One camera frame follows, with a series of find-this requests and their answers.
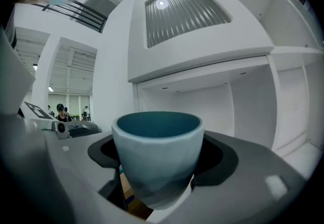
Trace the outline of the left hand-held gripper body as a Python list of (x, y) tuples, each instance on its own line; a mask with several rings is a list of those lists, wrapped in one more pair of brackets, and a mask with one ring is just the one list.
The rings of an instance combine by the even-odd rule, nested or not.
[(12, 129), (22, 130), (31, 126), (53, 131), (58, 139), (67, 139), (69, 132), (62, 122), (40, 106), (23, 100), (34, 80), (0, 25), (0, 136)]

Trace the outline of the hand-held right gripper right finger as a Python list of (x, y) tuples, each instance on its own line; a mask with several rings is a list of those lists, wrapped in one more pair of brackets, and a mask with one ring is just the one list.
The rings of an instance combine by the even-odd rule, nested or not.
[(305, 178), (251, 139), (206, 131), (195, 175), (177, 203), (155, 210), (153, 224), (265, 224), (298, 196)]

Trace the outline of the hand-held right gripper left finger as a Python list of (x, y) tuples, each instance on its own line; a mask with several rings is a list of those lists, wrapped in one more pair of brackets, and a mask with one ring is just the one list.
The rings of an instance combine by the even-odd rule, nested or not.
[(59, 135), (54, 124), (5, 117), (5, 223), (145, 224), (84, 179)]

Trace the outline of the white cup with teal inside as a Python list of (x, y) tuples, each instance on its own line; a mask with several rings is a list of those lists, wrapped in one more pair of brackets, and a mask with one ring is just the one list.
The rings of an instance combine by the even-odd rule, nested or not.
[(146, 111), (115, 119), (111, 130), (135, 196), (153, 210), (174, 205), (198, 163), (204, 136), (201, 118), (175, 111)]

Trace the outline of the white desk with hutch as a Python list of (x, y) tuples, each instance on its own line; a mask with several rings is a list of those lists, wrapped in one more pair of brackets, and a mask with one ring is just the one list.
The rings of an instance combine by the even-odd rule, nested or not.
[(324, 154), (324, 31), (308, 0), (240, 1), (274, 45), (269, 54), (259, 55), (269, 57), (276, 84), (277, 126), (271, 150), (308, 179)]

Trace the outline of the large white and black robot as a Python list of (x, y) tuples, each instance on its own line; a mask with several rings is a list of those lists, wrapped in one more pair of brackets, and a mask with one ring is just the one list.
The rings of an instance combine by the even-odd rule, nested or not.
[(69, 132), (70, 137), (82, 137), (101, 133), (102, 130), (95, 123), (90, 121), (71, 121), (65, 122), (65, 129)]

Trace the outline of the brown cardboard box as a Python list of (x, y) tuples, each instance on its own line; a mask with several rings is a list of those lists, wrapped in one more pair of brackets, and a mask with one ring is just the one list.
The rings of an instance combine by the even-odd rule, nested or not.
[(153, 210), (147, 207), (137, 196), (135, 196), (125, 174), (121, 173), (119, 176), (127, 212), (140, 219), (147, 220)]

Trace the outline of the black metal railing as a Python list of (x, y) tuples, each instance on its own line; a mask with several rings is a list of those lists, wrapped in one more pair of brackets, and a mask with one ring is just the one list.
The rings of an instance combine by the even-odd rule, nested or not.
[(107, 16), (90, 8), (89, 6), (72, 0), (59, 5), (51, 4), (33, 4), (42, 9), (43, 12), (57, 13), (69, 20), (79, 23), (87, 28), (90, 28), (98, 33), (102, 33), (107, 21)]

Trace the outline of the ribbed glass cabinet door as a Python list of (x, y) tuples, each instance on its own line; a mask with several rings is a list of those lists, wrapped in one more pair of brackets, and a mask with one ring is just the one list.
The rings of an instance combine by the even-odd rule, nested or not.
[(273, 43), (240, 0), (134, 0), (128, 81), (269, 54)]

